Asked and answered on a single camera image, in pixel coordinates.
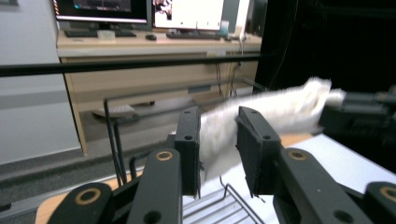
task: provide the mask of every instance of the wall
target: wall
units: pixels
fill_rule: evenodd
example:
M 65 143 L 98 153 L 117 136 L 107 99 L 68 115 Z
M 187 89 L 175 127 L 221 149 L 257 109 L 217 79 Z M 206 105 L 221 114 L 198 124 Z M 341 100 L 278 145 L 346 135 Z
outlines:
M 0 5 L 0 65 L 58 63 L 50 0 Z M 63 76 L 0 77 L 0 164 L 79 148 Z

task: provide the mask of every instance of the screw hole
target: screw hole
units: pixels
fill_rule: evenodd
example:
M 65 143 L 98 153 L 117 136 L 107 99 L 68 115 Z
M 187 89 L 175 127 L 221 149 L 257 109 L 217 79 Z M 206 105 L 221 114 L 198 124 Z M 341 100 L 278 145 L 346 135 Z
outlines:
M 304 161 L 306 159 L 306 155 L 299 151 L 291 151 L 289 152 L 289 156 L 297 161 Z
M 380 192 L 386 198 L 396 203 L 396 188 L 382 187 L 380 189 Z
M 161 213 L 157 211 L 151 211 L 143 217 L 143 221 L 147 224 L 158 223 L 161 220 Z
M 344 211 L 337 210 L 334 212 L 334 216 L 341 222 L 353 223 L 353 217 Z

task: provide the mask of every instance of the black bar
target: black bar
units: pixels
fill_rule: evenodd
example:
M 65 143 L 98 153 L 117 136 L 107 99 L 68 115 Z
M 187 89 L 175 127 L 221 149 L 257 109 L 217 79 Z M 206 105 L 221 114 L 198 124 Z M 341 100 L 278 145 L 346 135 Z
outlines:
M 180 154 L 172 148 L 153 151 L 126 223 L 181 223 L 181 191 Z
M 251 54 L 224 57 L 191 57 L 176 59 L 130 60 L 117 62 L 92 63 L 42 63 L 0 66 L 0 77 L 22 77 L 35 75 L 52 75 L 59 73 L 82 73 L 94 71 L 108 71 L 118 69 L 133 69 L 145 67 L 162 67 L 199 63 L 229 63 L 258 61 L 264 55 Z

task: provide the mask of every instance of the computer screen display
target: computer screen display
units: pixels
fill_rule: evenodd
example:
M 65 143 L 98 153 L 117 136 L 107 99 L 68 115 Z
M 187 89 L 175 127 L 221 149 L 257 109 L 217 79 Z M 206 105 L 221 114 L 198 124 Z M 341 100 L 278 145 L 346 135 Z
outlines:
M 218 31 L 224 0 L 151 0 L 155 28 Z
M 146 0 L 53 0 L 57 21 L 147 23 Z

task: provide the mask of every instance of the wire rack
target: wire rack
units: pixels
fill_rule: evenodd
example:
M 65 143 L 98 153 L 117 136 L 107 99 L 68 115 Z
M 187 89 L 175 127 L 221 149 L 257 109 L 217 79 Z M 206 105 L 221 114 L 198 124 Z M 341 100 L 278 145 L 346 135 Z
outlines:
M 183 206 L 183 223 L 264 223 L 230 184 Z

